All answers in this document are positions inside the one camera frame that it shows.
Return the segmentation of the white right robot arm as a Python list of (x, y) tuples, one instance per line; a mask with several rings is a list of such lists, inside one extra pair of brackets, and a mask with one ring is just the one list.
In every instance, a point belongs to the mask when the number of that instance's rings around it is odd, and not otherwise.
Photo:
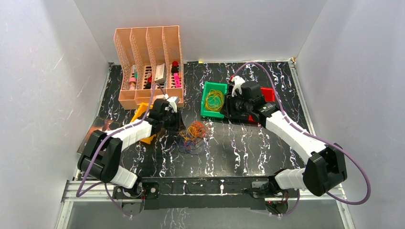
[(269, 192), (276, 198), (288, 189), (307, 189), (322, 196), (347, 179), (345, 158), (335, 145), (328, 145), (308, 136), (308, 132), (293, 122), (280, 109), (278, 102), (267, 102), (257, 82), (244, 80), (230, 84), (221, 109), (228, 119), (253, 121), (276, 134), (302, 160), (303, 169), (282, 169), (269, 177)]

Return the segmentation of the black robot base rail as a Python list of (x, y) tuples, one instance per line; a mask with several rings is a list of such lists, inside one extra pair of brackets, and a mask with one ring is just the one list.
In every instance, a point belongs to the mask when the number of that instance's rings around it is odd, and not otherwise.
[(116, 187), (113, 198), (144, 210), (165, 208), (247, 208), (281, 216), (289, 212), (294, 189), (280, 188), (272, 176), (143, 177), (130, 190)]

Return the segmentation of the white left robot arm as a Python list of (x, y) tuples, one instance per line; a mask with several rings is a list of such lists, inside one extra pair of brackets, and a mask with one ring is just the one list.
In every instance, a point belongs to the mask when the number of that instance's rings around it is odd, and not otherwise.
[(156, 135), (161, 129), (180, 131), (179, 101), (177, 96), (157, 99), (144, 113), (144, 119), (137, 119), (110, 132), (93, 131), (78, 160), (78, 169), (103, 183), (123, 187), (130, 198), (140, 197), (143, 191), (140, 178), (120, 165), (121, 152), (142, 139)]

